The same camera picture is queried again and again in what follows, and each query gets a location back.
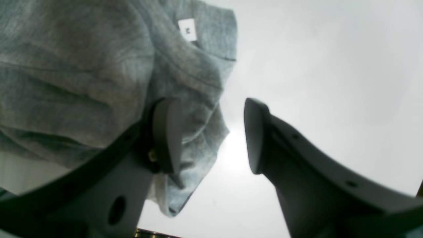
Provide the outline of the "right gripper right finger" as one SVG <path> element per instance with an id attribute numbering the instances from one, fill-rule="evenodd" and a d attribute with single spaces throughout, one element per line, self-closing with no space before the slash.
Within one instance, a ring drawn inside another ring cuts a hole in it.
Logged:
<path id="1" fill-rule="evenodd" d="M 257 99 L 246 99 L 244 125 L 250 169 L 275 187 L 290 237 L 422 237 L 422 197 L 348 169 Z"/>

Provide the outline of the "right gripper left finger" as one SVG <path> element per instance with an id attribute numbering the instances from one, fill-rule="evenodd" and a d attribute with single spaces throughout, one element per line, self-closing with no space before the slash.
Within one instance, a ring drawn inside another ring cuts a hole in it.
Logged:
<path id="1" fill-rule="evenodd" d="M 67 175 L 1 199 L 1 231 L 16 238 L 132 238 L 154 174 L 181 167 L 182 105 L 154 102 L 106 150 Z"/>

